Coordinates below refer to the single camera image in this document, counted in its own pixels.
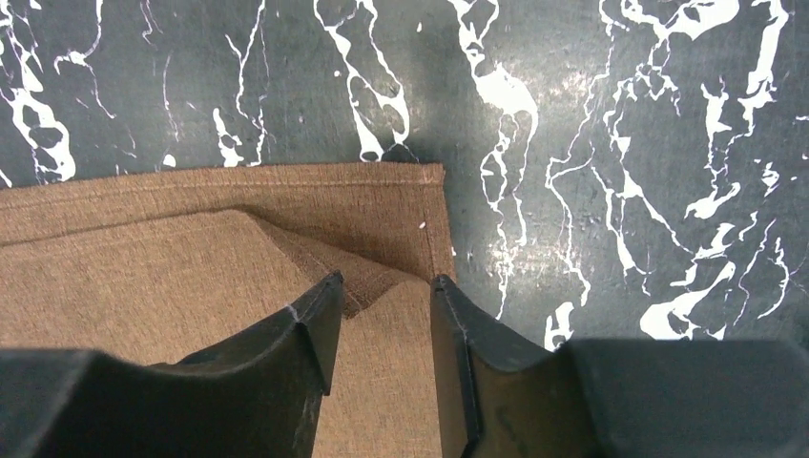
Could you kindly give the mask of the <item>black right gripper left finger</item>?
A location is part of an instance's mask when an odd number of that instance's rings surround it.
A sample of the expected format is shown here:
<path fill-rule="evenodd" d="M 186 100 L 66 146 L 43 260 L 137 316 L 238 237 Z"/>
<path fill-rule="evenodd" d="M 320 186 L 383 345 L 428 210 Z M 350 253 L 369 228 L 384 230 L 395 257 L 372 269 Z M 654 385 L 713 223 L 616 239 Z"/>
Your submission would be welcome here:
<path fill-rule="evenodd" d="M 343 278 L 175 364 L 1 353 L 5 457 L 308 457 L 330 393 Z"/>

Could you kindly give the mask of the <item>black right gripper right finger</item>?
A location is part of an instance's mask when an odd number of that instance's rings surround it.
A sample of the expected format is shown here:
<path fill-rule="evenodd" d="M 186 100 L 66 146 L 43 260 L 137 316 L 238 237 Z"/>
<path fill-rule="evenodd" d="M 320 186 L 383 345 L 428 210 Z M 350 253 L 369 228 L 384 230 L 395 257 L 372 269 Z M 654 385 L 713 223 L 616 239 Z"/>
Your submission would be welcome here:
<path fill-rule="evenodd" d="M 808 354 L 784 341 L 575 339 L 548 351 L 446 276 L 430 325 L 445 457 L 804 457 Z"/>

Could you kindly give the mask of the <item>brown woven cloth napkin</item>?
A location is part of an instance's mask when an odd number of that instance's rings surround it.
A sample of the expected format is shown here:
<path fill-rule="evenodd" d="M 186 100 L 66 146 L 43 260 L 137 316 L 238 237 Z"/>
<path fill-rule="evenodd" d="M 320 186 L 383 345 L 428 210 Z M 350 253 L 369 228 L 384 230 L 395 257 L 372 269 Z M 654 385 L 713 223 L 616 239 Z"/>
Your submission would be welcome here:
<path fill-rule="evenodd" d="M 431 281 L 453 276 L 438 164 L 210 168 L 1 191 L 1 343 L 174 363 L 340 272 L 318 457 L 441 453 Z"/>

